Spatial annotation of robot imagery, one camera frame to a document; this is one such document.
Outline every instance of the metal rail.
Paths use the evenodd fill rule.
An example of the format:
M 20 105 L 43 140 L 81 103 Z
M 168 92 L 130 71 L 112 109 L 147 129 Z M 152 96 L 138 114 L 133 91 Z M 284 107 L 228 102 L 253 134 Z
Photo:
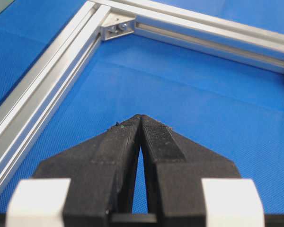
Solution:
M 284 74 L 284 35 L 148 0 L 91 0 L 136 16 L 135 34 Z
M 0 107 L 0 193 L 101 42 L 110 7 L 86 2 Z

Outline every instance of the black plastic part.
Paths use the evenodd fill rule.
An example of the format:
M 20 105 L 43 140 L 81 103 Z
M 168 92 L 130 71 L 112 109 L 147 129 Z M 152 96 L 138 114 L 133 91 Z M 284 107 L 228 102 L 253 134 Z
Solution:
M 240 178 L 230 160 L 141 117 L 148 210 L 165 227 L 205 226 L 203 177 Z
M 107 227 L 110 212 L 132 211 L 139 125 L 136 115 L 39 165 L 34 178 L 71 178 L 66 227 Z
M 150 214 L 133 215 L 142 147 Z M 170 127 L 135 115 L 105 133 L 43 161 L 34 178 L 71 178 L 64 226 L 205 227 L 201 179 L 240 178 L 234 163 Z M 266 216 L 284 227 L 284 216 Z

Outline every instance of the white plastic part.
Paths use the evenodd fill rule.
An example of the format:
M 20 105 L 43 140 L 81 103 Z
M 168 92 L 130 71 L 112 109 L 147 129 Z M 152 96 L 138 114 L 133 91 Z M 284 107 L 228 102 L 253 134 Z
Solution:
M 264 227 L 261 199 L 250 179 L 203 178 L 206 227 Z
M 9 202 L 6 227 L 63 227 L 70 182 L 69 178 L 20 181 Z

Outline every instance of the blue mat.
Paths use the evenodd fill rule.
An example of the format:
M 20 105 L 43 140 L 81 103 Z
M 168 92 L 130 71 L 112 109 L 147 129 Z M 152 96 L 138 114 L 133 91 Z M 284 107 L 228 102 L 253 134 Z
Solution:
M 284 19 L 283 0 L 269 2 L 274 8 L 268 9 L 253 3 L 253 11 L 245 13 L 245 2 L 202 1 L 204 8 L 199 1 L 190 3 L 190 9 L 228 19 L 239 17 L 240 8 L 242 20 L 256 12 Z M 265 23 L 273 26 L 281 19 Z M 284 76 L 135 35 L 100 46 L 1 195 L 0 212 L 18 181 L 30 177 L 41 160 L 136 113 L 232 159 L 243 177 L 255 181 L 265 212 L 284 213 Z M 141 158 L 133 212 L 143 213 Z

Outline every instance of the bolt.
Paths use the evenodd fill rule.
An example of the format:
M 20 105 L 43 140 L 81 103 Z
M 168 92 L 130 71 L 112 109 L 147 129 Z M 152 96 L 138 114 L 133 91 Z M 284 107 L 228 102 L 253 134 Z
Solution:
M 126 31 L 127 30 L 127 23 L 122 23 L 122 24 L 119 24 L 119 29 L 122 30 L 122 31 Z

